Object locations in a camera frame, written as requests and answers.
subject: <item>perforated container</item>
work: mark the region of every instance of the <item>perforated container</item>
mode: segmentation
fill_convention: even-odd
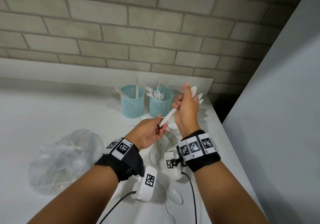
[[[157,117],[158,115],[164,117],[171,109],[172,98],[174,96],[173,92],[164,86],[159,86],[159,91],[164,93],[164,100],[157,100],[150,97],[150,115],[152,117]]]
[[[138,98],[136,99],[136,86],[127,85],[121,88],[129,98],[121,95],[122,114],[130,119],[136,119],[142,115],[143,102],[144,102],[144,89],[139,88]]]

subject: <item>forearm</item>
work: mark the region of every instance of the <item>forearm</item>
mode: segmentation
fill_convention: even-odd
[[[268,223],[250,195],[221,161],[202,167],[194,176],[212,223]]]
[[[109,166],[95,165],[46,205],[28,224],[96,223],[117,186],[117,175]]]

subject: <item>blue mesh cup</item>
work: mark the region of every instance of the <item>blue mesh cup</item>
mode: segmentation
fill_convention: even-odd
[[[159,91],[164,94],[164,100],[157,100],[150,97],[150,115],[154,118],[158,115],[165,117],[170,112],[172,98],[174,96],[173,92],[164,86],[160,86]]]
[[[144,89],[139,88],[138,98],[136,99],[136,86],[127,85],[121,89],[129,98],[121,95],[122,114],[130,119],[136,119],[142,115],[144,102]]]

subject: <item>plastic bag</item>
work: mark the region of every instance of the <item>plastic bag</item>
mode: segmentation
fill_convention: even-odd
[[[103,140],[88,129],[78,129],[53,145],[42,146],[30,164],[28,181],[44,195],[56,195],[87,172],[102,156]]]

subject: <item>qr code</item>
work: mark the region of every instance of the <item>qr code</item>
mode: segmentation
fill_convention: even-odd
[[[168,168],[174,168],[173,165],[172,165],[171,160],[166,160],[166,162],[167,162],[167,167]]]
[[[117,143],[118,143],[117,141],[113,141],[106,148],[113,148]]]
[[[213,147],[211,141],[209,138],[206,138],[206,139],[202,139],[202,143],[203,143],[203,146],[207,149],[207,148],[210,148],[210,147]]]
[[[188,150],[186,145],[183,146],[183,147],[180,147],[180,149],[181,149],[181,152],[182,152],[183,156],[186,156],[186,155],[190,154],[190,152],[189,152],[189,150]]]
[[[127,152],[128,149],[129,147],[125,145],[123,142],[117,147],[117,150],[123,155]]]
[[[155,182],[155,177],[150,174],[147,174],[146,175],[146,185],[153,187],[154,182]]]
[[[197,141],[192,142],[192,143],[189,143],[189,147],[190,147],[190,149],[191,149],[191,152],[200,151],[200,148],[199,148],[199,145],[198,145],[198,142],[197,142]]]

